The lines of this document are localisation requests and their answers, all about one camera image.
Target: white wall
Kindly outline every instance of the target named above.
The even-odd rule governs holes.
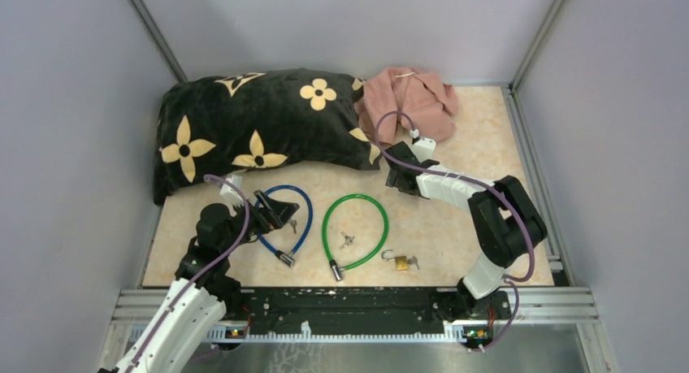
[[[127,0],[0,0],[0,371],[93,371],[173,84]]]
[[[507,82],[554,0],[144,0],[190,79],[412,65]]]
[[[689,0],[572,0],[518,92],[624,372],[687,371]]]

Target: black pillow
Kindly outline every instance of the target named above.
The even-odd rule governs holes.
[[[154,202],[205,174],[302,160],[378,170],[379,150],[353,107],[362,96],[353,76],[305,68],[175,85],[160,109]]]

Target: pink cloth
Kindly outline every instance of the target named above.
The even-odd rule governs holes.
[[[395,77],[415,72],[414,75]],[[363,103],[354,108],[359,125],[369,138],[374,138],[375,125],[389,111],[404,111],[416,124],[419,133],[435,141],[452,136],[455,131],[450,115],[459,112],[459,101],[450,85],[443,84],[438,74],[416,68],[388,67],[364,84]],[[410,129],[406,119],[397,116],[404,128]],[[392,144],[397,121],[388,117],[380,125],[380,141]]]

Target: black mounting plate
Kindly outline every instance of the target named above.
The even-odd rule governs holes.
[[[443,319],[485,321],[488,316],[487,311],[469,316],[454,310],[448,317],[457,295],[451,288],[244,287],[241,295],[253,335],[299,334],[305,321],[314,335],[441,334]],[[511,315],[505,292],[493,293],[488,305],[496,319]]]

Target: key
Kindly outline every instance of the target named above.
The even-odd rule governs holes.
[[[416,259],[415,256],[409,258],[409,260],[407,261],[407,263],[408,263],[409,265],[416,265],[416,269],[417,269],[417,270],[421,270],[421,267],[418,266],[418,259]]]
[[[292,226],[292,230],[294,231],[294,234],[296,235],[297,234],[297,221],[290,219],[288,221],[288,223],[289,223],[289,225]]]
[[[340,249],[346,249],[354,244],[354,236],[348,236],[345,231],[342,231],[342,236],[344,236],[344,244],[340,246]]]

